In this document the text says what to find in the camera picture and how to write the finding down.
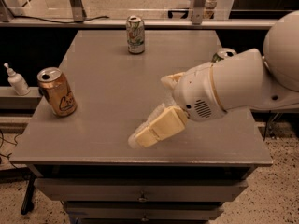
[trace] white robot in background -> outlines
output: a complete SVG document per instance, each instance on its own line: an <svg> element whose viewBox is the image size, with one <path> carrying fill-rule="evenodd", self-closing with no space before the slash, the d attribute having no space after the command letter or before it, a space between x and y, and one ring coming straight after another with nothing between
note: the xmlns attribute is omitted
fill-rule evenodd
<svg viewBox="0 0 299 224"><path fill-rule="evenodd" d="M188 119L220 119L239 107L277 112L299 108L299 11L269 30L263 53L250 49L163 77L174 102L158 106L130 136L129 145L152 146L182 132Z"/></svg>

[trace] can lid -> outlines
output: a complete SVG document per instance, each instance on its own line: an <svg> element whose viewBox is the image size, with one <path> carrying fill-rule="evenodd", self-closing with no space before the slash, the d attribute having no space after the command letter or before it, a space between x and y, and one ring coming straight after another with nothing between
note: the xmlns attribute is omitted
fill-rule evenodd
<svg viewBox="0 0 299 224"><path fill-rule="evenodd" d="M56 67L49 67L41 70L37 74L37 80L41 82L52 82L62 74L62 71Z"/></svg>
<svg viewBox="0 0 299 224"><path fill-rule="evenodd" d="M132 16L130 16L130 17L128 18L128 21L129 21L129 22L141 22L142 19L141 19L140 17L136 16L136 15L132 15Z"/></svg>

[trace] floor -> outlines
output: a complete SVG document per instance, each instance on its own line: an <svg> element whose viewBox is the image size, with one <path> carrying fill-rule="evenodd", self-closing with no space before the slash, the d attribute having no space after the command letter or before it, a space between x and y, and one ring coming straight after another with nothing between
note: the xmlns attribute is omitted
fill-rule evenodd
<svg viewBox="0 0 299 224"><path fill-rule="evenodd" d="M27 15L62 16L57 10L63 11L63 16L71 16L67 0L31 0L31 5L25 5ZM83 0L86 4L88 16L104 15L103 9L99 13L99 7L106 4L109 7L109 16L125 18L126 9L136 8L135 4L139 1L141 6L150 7L153 16L157 16L155 11L170 7L188 7L186 0ZM114 13L114 7L121 7L118 14ZM279 120L274 126L276 139L269 135L265 138L269 151L273 158L273 166L258 168L249 177L249 187L236 198L232 203L224 205L224 213L210 224L283 224L299 223L299 127L298 117L287 116ZM0 134L0 153L7 156L13 152L17 142L21 139L21 133L30 117L1 118L0 129L3 132L5 141L2 144ZM257 120L263 133L264 123ZM0 170L14 168L9 164L6 157L2 156ZM6 224L54 224L69 223L67 214L64 212L60 202L53 202L38 190L35 191L33 203L34 209L27 215L21 214L21 205L25 195L28 181L18 181L1 183L0 182L0 223Z"/></svg>

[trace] table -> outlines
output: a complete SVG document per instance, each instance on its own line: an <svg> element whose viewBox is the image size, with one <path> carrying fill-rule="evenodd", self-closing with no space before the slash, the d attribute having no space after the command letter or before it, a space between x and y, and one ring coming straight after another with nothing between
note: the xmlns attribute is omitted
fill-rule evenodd
<svg viewBox="0 0 299 224"><path fill-rule="evenodd" d="M78 109L57 118L42 99L11 162L26 164L35 186L82 223L217 218L257 167L272 164L247 108L189 121L153 147L132 149L127 139L169 99L161 77L220 47L214 31L149 30L146 51L132 55L124 30L79 31L60 66Z"/></svg>

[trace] gray tabletop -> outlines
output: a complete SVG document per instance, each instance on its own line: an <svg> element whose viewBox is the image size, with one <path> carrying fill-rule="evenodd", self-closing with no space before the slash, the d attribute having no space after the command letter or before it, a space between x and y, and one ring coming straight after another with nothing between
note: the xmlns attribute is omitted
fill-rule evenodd
<svg viewBox="0 0 299 224"><path fill-rule="evenodd" d="M184 132L150 148L128 137L169 96L160 78L210 61L213 31L147 31L146 51L127 51L126 32L80 31L61 65L78 103L57 118L42 99L11 157L25 164L269 165L249 110L189 121Z"/></svg>

